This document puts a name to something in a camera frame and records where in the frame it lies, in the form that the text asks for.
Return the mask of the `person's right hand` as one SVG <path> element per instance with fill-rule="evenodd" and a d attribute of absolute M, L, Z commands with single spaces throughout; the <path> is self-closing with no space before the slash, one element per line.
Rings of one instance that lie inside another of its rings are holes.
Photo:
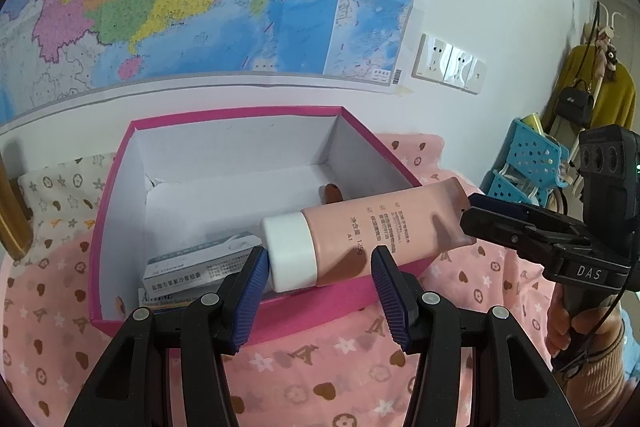
<path fill-rule="evenodd" d="M 564 308 L 563 287 L 555 285 L 547 312 L 547 336 L 544 340 L 552 358 L 568 348 L 570 331 L 588 335 L 604 317 L 606 311 L 608 307 L 590 309 L 571 317 Z M 623 330 L 624 323 L 620 316 L 620 307 L 616 307 L 591 337 L 589 351 L 599 352 L 612 346 Z"/>

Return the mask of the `pink sweater right forearm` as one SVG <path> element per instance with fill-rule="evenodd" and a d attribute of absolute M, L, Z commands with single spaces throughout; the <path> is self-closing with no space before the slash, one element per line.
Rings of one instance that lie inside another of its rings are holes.
<path fill-rule="evenodd" d="M 581 426 L 638 426 L 639 376 L 624 369 L 626 327 L 613 312 L 591 338 L 582 369 L 565 387 Z"/>

